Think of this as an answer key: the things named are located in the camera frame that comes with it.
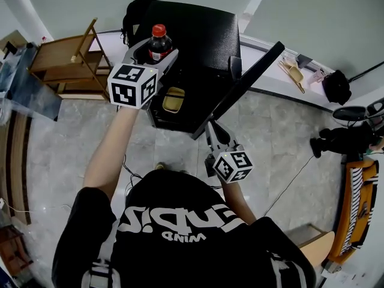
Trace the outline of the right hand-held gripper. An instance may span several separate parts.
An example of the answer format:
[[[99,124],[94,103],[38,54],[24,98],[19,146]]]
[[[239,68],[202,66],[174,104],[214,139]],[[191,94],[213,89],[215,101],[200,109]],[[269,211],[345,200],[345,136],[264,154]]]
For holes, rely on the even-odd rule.
[[[207,175],[217,175],[226,184],[244,180],[254,168],[253,161],[244,147],[238,144],[234,132],[224,124],[217,122],[218,134],[215,133],[215,122],[206,124],[206,141],[210,148],[217,147],[218,141],[230,147],[210,153],[205,159]]]

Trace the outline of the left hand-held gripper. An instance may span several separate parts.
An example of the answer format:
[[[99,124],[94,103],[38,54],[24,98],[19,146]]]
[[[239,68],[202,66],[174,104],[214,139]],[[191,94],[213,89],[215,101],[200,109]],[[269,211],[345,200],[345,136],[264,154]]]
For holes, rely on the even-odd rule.
[[[139,50],[148,45],[149,38],[139,41],[126,51],[107,78],[110,103],[132,109],[146,109],[158,91],[159,79],[178,58],[175,49],[155,65],[137,63]]]

